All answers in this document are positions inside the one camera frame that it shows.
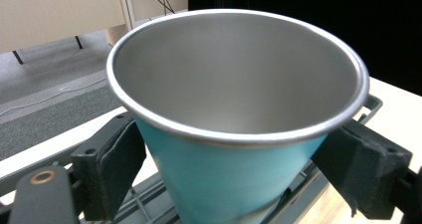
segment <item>black background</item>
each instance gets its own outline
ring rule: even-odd
[[[422,0],[189,0],[189,10],[215,7],[273,12],[321,27],[352,47],[373,78],[422,96]]]

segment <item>cup rim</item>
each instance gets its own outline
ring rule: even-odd
[[[320,36],[330,40],[336,46],[341,48],[341,50],[349,57],[351,63],[353,64],[356,74],[356,88],[354,94],[351,95],[351,103],[340,113],[334,115],[331,118],[325,119],[320,123],[310,125],[304,128],[299,128],[296,130],[282,131],[282,132],[272,132],[272,133],[230,133],[230,132],[221,132],[221,131],[212,131],[202,128],[193,127],[183,123],[176,122],[174,120],[165,118],[155,112],[148,110],[147,108],[138,104],[133,98],[131,98],[119,85],[115,75],[114,75],[114,64],[115,59],[118,55],[118,52],[124,47],[124,45],[137,33],[141,32],[147,27],[153,26],[154,24],[163,23],[165,21],[197,16],[197,15],[212,15],[212,14],[246,14],[254,16],[265,16],[275,19],[280,19],[283,21],[291,22],[298,24],[302,27],[308,28],[313,32],[319,34]],[[124,35],[111,49],[105,66],[108,83],[111,90],[122,102],[123,106],[126,107],[129,111],[134,112],[137,117],[142,121],[164,131],[169,132],[174,135],[193,140],[199,141],[201,143],[208,143],[212,145],[222,145],[222,146],[231,146],[231,147],[268,147],[268,146],[279,146],[287,145],[297,142],[302,142],[316,138],[318,136],[325,135],[330,131],[333,131],[346,122],[348,122],[362,107],[366,101],[368,91],[369,91],[369,75],[366,70],[366,67],[360,57],[344,42],[342,42],[338,37],[333,34],[311,25],[309,23],[286,17],[283,15],[272,14],[268,12],[260,11],[250,11],[250,10],[239,10],[239,9],[210,9],[210,10],[198,10],[198,11],[189,11],[179,14],[169,15],[154,19],[150,22],[147,22],[132,31]]]

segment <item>cup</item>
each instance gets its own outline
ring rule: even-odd
[[[106,72],[183,223],[259,223],[368,93],[363,62],[337,37],[247,10],[139,26]]]

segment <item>white cable on floor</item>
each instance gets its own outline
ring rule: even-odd
[[[57,93],[57,94],[55,94],[55,95],[52,95],[52,96],[50,96],[50,97],[48,97],[48,98],[46,98],[46,99],[43,99],[43,100],[38,101],[38,102],[35,102],[35,103],[30,103],[30,104],[27,104],[27,105],[22,105],[22,106],[18,106],[18,107],[9,108],[9,109],[5,110],[4,112],[0,113],[0,117],[1,117],[3,114],[7,113],[7,112],[10,112],[10,111],[13,111],[13,110],[17,110],[17,109],[21,109],[21,108],[26,108],[26,107],[31,107],[31,106],[34,106],[34,105],[37,105],[37,104],[39,104],[39,103],[46,102],[46,101],[48,101],[48,100],[50,100],[50,99],[52,99],[52,98],[54,98],[54,97],[57,97],[57,96],[59,96],[59,95],[61,95],[61,94],[64,94],[64,93],[75,92],[75,91],[79,91],[79,90],[82,90],[82,89],[88,88],[88,87],[93,86],[93,85],[95,85],[95,84],[97,84],[97,83],[99,83],[99,82],[102,82],[102,81],[103,81],[103,80],[105,80],[105,79],[106,79],[106,78],[102,78],[102,79],[100,79],[100,80],[98,80],[98,81],[96,81],[96,82],[94,82],[94,83],[91,83],[91,84],[89,84],[89,85],[87,85],[87,86],[84,86],[84,87],[81,87],[81,88],[75,88],[75,89],[71,89],[71,90],[67,90],[67,91],[61,91],[61,92],[59,92],[59,93]]]

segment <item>cup body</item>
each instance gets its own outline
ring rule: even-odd
[[[183,223],[260,222],[368,92],[363,62],[338,38],[245,10],[142,25],[106,70]]]

